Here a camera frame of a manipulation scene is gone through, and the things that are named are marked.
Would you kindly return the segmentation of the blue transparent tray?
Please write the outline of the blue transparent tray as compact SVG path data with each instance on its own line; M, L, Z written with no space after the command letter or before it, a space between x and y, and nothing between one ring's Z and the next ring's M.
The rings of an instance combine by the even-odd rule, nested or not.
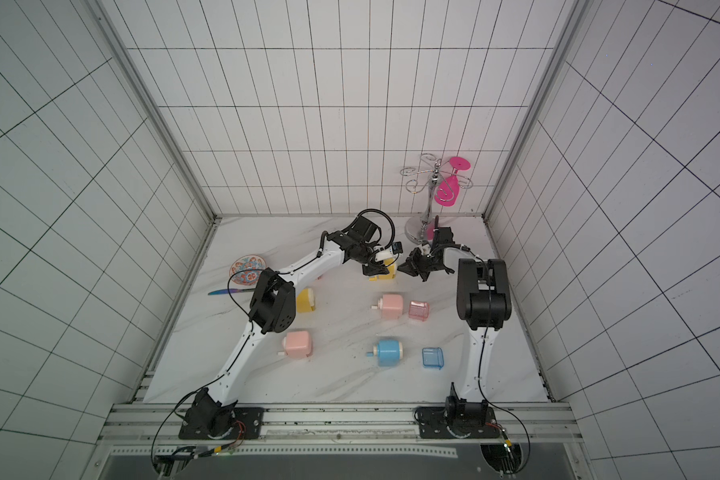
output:
M445 366L444 353L440 347L424 347L421 359L423 367L427 369L440 370Z

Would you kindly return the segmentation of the blue pencil sharpener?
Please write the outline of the blue pencil sharpener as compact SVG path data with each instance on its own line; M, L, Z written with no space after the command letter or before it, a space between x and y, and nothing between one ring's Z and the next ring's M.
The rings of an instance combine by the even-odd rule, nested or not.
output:
M383 338L373 345L372 349L366 353L366 356L375 358L379 367L394 367L402 361L404 349L399 340Z

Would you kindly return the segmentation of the yellow sharpener row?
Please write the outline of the yellow sharpener row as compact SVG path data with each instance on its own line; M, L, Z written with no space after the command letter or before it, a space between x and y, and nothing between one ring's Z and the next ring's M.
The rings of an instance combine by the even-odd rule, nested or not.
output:
M310 313L316 310L315 293L312 288L305 288L296 299L296 310L298 313Z

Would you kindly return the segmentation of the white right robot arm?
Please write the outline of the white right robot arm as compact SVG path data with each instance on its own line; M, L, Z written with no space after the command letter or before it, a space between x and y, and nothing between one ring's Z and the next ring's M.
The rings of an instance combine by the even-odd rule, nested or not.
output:
M454 274L456 311L464 326L460 365L443 409L416 410L421 435L459 439L502 436L482 383L491 349L512 315L506 263L480 258L470 247L457 243L449 227L435 221L432 240L415 247L398 271L423 281L434 272Z

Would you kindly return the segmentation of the pink plastic wine glass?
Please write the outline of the pink plastic wine glass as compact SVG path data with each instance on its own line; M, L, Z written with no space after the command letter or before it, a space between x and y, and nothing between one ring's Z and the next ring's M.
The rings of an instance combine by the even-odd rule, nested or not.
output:
M472 187L472 180L463 172L471 169L471 162L463 157L451 157L445 164L450 169L437 186L435 202L443 207L455 205L460 193Z

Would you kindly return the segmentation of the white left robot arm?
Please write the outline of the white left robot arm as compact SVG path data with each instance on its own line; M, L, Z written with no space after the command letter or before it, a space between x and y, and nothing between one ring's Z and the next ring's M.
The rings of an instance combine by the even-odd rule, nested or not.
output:
M402 244L396 240L392 218L379 209L367 208L348 226L322 232L318 247L309 255L282 270L261 270L249 307L244 310L248 326L216 378L188 395L192 403L183 416L183 426L202 437L228 436L234 425L235 405L255 354L268 340L292 325L301 292L349 261L359 264L367 277L387 274L385 261L401 252Z

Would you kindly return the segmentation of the chrome glass rack stand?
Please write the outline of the chrome glass rack stand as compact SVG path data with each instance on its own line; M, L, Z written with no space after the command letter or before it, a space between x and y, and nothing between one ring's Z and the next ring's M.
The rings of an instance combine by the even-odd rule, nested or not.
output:
M443 207L435 202L435 193L444 174L450 171L445 166L449 159L444 161L432 153L422 153L417 167L404 167L400 171L405 180L405 189L416 197L414 207L420 210L420 213L416 212L405 226L405 234L414 244L424 244L433 238L435 223L433 211L436 207Z

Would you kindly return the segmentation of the iridescent pen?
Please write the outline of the iridescent pen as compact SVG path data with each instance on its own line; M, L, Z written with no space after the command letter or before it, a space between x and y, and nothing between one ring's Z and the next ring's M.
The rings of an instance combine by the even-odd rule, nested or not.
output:
M225 288L208 292L208 296L232 295L238 293L254 292L255 288Z

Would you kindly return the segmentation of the pink tray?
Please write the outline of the pink tray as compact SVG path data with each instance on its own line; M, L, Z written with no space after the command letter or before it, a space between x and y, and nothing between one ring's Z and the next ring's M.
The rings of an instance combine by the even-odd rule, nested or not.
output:
M412 320L426 321L430 315L428 302L412 300L408 305L408 317Z

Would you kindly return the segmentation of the pink sharpener bottom row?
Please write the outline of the pink sharpener bottom row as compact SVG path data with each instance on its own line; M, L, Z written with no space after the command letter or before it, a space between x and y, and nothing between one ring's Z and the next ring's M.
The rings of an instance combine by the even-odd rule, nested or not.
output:
M312 356L313 340L308 331L290 331L282 339L280 356L301 360Z

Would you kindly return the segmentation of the aluminium mounting rail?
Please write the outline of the aluminium mounting rail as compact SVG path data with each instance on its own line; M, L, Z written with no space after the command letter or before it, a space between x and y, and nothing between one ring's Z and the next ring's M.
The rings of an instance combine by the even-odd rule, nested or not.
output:
M415 414L412 403L269 403L251 414L251 404L237 407L246 423L243 445L290 444L435 444L499 443L496 427L470 433L461 426L434 426ZM188 433L181 417L185 405L133 403L114 406L99 434L102 443L118 445L221 444L238 437L237 426L214 439L194 429ZM496 420L514 444L581 443L583 435L565 403L499 403Z

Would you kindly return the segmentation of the patterned ceramic bowl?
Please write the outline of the patterned ceramic bowl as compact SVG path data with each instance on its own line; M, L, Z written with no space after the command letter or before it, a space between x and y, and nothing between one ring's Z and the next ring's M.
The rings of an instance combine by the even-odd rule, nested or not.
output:
M267 268L266 261L258 255L246 255L238 258L229 269L229 278L236 285L255 286L260 274Z

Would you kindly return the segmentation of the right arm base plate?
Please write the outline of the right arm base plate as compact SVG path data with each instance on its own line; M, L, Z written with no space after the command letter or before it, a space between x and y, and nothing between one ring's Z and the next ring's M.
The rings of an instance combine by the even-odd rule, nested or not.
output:
M419 436L429 440L496 439L501 436L496 427L485 421L448 418L444 407L418 407L414 419Z

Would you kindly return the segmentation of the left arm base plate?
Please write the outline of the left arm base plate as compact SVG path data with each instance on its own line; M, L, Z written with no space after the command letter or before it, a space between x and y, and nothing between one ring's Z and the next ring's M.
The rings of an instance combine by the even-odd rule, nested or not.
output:
M265 410L260 407L224 407L203 410L190 407L184 414L178 438L181 440L222 440L231 442L258 439Z

